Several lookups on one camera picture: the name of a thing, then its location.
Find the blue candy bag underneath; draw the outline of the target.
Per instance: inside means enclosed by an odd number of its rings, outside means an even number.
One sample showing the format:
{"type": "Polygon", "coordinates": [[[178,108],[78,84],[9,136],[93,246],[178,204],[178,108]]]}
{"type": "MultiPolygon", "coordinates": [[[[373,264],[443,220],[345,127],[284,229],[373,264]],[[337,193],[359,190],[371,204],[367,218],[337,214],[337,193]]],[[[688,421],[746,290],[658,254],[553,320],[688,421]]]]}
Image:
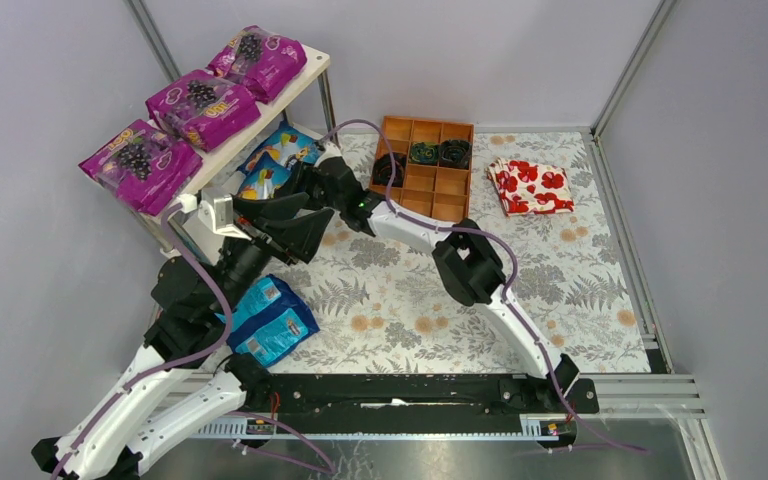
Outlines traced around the blue candy bag underneath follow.
{"type": "Polygon", "coordinates": [[[272,198],[290,175],[290,171],[276,162],[269,153],[253,156],[237,171],[243,175],[237,196],[246,200],[272,198]]]}

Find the blue fruit candy bag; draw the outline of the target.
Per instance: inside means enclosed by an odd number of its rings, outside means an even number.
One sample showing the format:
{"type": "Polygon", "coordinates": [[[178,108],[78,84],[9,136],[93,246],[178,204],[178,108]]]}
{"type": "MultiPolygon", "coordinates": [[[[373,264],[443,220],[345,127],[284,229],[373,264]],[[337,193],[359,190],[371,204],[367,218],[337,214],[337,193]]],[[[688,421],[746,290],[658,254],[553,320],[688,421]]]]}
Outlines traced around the blue fruit candy bag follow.
{"type": "Polygon", "coordinates": [[[316,140],[298,128],[282,121],[279,126],[250,153],[237,168],[248,175],[263,155],[276,164],[291,169],[295,163],[315,164],[321,151],[316,140]]]}

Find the teal blue snack bag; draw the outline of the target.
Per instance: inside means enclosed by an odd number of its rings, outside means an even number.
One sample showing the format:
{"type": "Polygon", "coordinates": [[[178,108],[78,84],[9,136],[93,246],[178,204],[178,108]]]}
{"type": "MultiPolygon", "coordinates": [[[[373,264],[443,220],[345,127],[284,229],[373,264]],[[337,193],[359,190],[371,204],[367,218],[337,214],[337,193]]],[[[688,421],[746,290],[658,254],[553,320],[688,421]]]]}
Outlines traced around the teal blue snack bag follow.
{"type": "Polygon", "coordinates": [[[269,274],[243,295],[232,315],[226,343],[272,367],[320,331],[309,306],[282,279],[269,274]]]}

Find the purple grape candy bag front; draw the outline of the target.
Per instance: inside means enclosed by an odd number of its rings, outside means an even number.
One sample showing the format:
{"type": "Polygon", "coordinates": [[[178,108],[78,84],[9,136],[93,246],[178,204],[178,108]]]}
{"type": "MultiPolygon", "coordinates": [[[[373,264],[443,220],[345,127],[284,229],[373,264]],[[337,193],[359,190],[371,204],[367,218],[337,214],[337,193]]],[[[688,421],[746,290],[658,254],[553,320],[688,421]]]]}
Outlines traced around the purple grape candy bag front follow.
{"type": "Polygon", "coordinates": [[[260,119],[252,94],[241,85],[193,70],[146,100],[161,129],[211,152],[260,119]]]}

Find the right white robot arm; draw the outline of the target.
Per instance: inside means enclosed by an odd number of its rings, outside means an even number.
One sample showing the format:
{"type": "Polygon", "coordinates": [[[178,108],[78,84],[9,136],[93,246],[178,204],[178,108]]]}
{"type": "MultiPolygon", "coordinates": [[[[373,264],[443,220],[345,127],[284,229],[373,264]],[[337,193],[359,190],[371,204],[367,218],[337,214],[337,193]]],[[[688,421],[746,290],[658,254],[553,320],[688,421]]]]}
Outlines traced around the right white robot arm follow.
{"type": "Polygon", "coordinates": [[[306,193],[308,209],[331,209],[353,230],[395,240],[429,255],[442,285],[457,303],[490,319],[521,360],[525,373],[560,401],[579,378],[574,361],[554,347],[516,298],[517,274],[507,273],[498,254],[512,248],[465,218],[457,223],[418,215],[388,194],[363,187],[341,157],[296,164],[279,197],[306,193]]]}

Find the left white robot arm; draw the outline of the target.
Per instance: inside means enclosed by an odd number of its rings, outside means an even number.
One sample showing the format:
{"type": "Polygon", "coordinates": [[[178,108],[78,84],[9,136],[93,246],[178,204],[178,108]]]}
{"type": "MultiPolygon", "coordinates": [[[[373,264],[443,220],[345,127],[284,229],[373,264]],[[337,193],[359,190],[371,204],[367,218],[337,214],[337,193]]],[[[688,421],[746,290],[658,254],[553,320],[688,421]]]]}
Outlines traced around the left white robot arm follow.
{"type": "Polygon", "coordinates": [[[255,233],[238,228],[226,239],[219,261],[198,259],[170,219],[195,203],[179,201],[161,216],[177,255],[162,266],[152,296],[160,315],[124,373],[69,433],[39,440],[31,450],[53,479],[139,479],[166,453],[223,414],[241,407],[251,389],[235,354],[207,386],[161,414],[168,394],[189,379],[230,337],[232,308],[273,259],[309,261],[333,212],[309,210],[304,193],[248,201],[221,199],[222,211],[242,215],[255,233]]]}

